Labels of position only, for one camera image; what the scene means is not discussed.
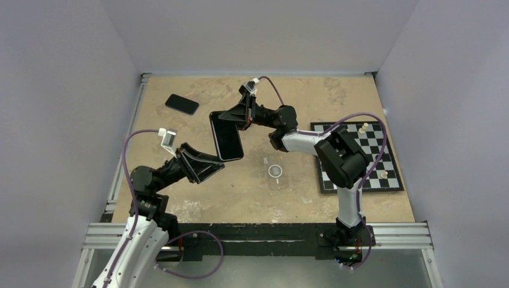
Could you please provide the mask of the black phone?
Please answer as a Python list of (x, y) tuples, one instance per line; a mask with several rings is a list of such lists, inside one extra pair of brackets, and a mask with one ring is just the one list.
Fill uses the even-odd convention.
[(236, 161), (244, 157), (239, 131), (233, 122), (221, 120), (223, 111), (209, 114), (212, 136), (219, 160), (222, 162)]

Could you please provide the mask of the blue phone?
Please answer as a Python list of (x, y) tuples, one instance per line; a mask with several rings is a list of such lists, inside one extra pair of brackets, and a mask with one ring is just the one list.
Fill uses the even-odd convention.
[(186, 115), (194, 115), (199, 108), (198, 102), (176, 94), (171, 94), (164, 105)]

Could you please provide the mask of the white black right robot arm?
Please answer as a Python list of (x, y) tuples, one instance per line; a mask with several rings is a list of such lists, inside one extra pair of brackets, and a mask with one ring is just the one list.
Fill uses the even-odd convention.
[(234, 124), (239, 131), (253, 124), (272, 128), (268, 137), (275, 150), (318, 157), (328, 179), (337, 187), (339, 211), (332, 235), (334, 246), (360, 245), (363, 233), (367, 234), (367, 245), (373, 246), (373, 233), (362, 206), (362, 182), (370, 159), (345, 129), (335, 128), (320, 134), (300, 130), (294, 107), (281, 105), (276, 110), (269, 109), (258, 105), (255, 96), (250, 94), (244, 94), (237, 105), (218, 117)]

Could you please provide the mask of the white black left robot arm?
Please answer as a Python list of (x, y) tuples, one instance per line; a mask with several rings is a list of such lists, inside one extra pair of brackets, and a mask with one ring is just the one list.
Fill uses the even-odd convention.
[(224, 168), (218, 157), (199, 152), (187, 143), (179, 148), (162, 147), (172, 154), (170, 160), (157, 169), (138, 166), (127, 177), (133, 190), (130, 216), (93, 287), (140, 287), (148, 271), (157, 267), (160, 250), (184, 237), (176, 215), (166, 212), (168, 196), (159, 192), (182, 179), (200, 184)]

